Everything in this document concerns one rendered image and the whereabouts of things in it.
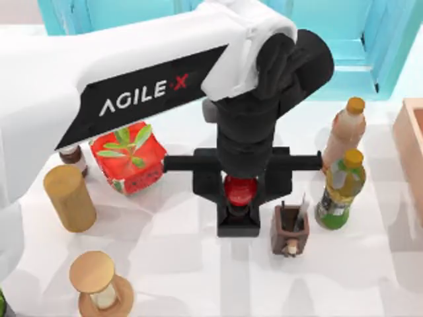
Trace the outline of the brown wooden holder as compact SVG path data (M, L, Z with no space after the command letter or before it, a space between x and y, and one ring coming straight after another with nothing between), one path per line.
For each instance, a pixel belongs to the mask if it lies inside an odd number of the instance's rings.
M304 251L309 237L309 202L305 195L297 205L282 201L275 206L270 227L270 244L273 254L296 257Z

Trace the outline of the salmon-coloured shallow box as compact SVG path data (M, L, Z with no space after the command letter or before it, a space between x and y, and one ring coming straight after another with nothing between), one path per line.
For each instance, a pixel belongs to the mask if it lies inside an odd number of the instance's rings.
M423 98L403 100L393 135L413 197L423 204Z

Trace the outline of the wooden hourglass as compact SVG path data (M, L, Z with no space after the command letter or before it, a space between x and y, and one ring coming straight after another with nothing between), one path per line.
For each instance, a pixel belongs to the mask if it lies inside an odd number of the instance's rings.
M134 303L130 282L116 274L112 258L88 251L71 264L69 280L79 292L81 317L129 317Z

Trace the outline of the wooden cylinder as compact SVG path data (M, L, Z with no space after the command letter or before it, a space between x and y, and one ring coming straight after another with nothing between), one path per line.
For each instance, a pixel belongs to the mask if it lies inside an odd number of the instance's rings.
M77 167L54 167L45 175L43 185L66 230L85 232L94 225L96 209Z

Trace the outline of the green bottle with yellow cap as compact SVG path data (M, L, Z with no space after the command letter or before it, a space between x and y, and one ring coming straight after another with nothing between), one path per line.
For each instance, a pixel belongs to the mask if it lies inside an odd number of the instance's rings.
M366 181L363 160L359 150L349 149L328 168L325 190L315 208L316 220L322 227L338 230L346 224L351 204Z

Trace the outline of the red bottle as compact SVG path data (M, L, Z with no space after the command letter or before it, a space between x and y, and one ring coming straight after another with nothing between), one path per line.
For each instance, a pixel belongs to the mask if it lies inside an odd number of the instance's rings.
M257 179L242 179L226 175L223 185L229 204L229 218L237 222L248 219L252 201L256 196L258 188Z

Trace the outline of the pale orange bottle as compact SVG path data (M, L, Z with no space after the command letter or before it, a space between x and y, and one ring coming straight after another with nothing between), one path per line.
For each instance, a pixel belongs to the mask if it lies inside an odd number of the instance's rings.
M346 107L334 117L322 155L324 174L333 162L343 157L345 151L358 147L366 128L364 109L365 101L362 98L351 97Z

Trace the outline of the light blue rack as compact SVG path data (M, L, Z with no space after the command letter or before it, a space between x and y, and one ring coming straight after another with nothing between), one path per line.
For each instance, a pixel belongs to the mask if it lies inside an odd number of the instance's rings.
M377 93L372 70L371 10L379 0L260 0L318 34L336 63L319 99L345 99ZM202 0L37 0L49 35L74 35L193 11Z

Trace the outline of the brown jar with white label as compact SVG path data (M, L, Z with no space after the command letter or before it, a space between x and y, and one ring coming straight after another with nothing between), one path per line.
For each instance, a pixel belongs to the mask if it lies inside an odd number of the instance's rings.
M76 166L81 171L84 178L88 174L88 165L79 145L59 150L59 157L64 164Z

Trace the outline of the red box with green leaves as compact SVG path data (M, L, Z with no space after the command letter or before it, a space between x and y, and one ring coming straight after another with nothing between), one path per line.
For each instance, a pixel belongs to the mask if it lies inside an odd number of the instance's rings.
M135 194L163 175L167 151L148 123L120 128L93 139L89 145L107 182L121 194Z

